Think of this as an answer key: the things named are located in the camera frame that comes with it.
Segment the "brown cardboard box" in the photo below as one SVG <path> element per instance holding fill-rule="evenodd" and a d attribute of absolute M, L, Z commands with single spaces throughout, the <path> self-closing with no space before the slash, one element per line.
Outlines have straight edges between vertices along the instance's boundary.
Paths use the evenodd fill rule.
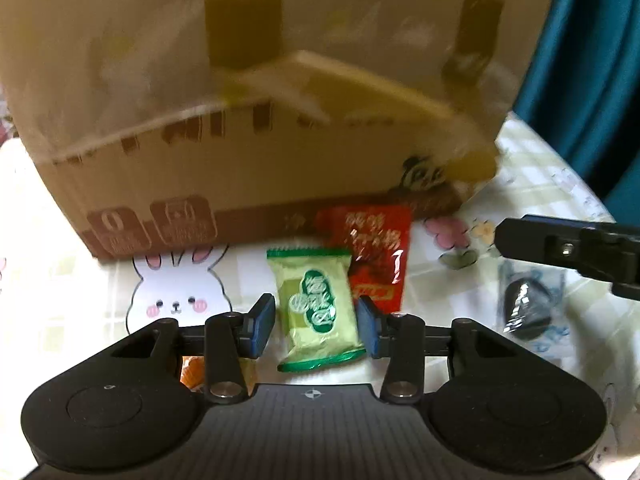
<path fill-rule="evenodd" d="M 551 0 L 1 0 L 1 87 L 102 260 L 456 211 Z"/>

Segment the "green candy packet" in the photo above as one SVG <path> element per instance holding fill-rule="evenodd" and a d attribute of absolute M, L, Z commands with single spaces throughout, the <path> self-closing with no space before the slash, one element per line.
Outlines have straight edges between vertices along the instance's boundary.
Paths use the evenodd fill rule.
<path fill-rule="evenodd" d="M 271 248 L 267 261 L 276 279 L 288 354 L 281 373 L 309 373 L 364 355 L 344 248 Z"/>

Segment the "orange cracker pack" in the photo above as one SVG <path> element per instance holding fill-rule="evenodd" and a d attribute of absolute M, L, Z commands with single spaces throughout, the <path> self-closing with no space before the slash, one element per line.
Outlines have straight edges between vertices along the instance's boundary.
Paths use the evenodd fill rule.
<path fill-rule="evenodd" d="M 248 393 L 252 393 L 257 380 L 256 363 L 248 359 L 240 359 L 240 367 L 247 385 Z M 185 356 L 182 359 L 180 382 L 192 391 L 201 391 L 205 382 L 205 362 L 202 356 Z"/>

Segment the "red snack packet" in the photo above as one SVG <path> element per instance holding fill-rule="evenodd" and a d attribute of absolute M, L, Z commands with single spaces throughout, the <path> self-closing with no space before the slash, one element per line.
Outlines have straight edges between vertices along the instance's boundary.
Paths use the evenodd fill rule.
<path fill-rule="evenodd" d="M 352 254 L 352 296 L 368 296 L 384 313 L 401 309 L 410 245 L 411 212 L 402 205 L 337 206 L 319 211 L 318 233 Z"/>

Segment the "teal curtain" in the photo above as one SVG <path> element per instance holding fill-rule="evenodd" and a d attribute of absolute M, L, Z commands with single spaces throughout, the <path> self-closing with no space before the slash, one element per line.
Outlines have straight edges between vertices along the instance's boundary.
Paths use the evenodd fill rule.
<path fill-rule="evenodd" d="M 639 222 L 639 0 L 553 0 L 514 104 L 617 222 Z"/>

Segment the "plaid bunny bedsheet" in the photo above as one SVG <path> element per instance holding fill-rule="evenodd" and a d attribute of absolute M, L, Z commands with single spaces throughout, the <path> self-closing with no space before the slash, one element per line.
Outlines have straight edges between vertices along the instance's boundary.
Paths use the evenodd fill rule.
<path fill-rule="evenodd" d="M 501 167 L 450 220 L 411 230 L 402 297 L 431 325 L 475 318 L 501 330 L 503 261 L 492 244 L 505 218 L 542 214 L 604 221 L 608 213 L 573 170 L 516 117 L 497 140 Z M 140 278 L 131 261 L 99 263 L 55 205 L 22 142 L 1 149 L 1 474 L 35 467 L 22 406 L 37 386 L 126 335 Z M 602 396 L 608 422 L 593 459 L 607 479 L 639 474 L 639 307 L 607 284 L 567 272 L 566 336 L 550 356 Z"/>

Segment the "black-content clear packet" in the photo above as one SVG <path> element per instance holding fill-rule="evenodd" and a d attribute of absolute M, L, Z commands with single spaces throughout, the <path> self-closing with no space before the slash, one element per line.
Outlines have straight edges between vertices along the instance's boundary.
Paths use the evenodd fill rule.
<path fill-rule="evenodd" d="M 504 260 L 498 275 L 498 332 L 540 353 L 562 344 L 570 336 L 565 282 L 564 270 Z"/>

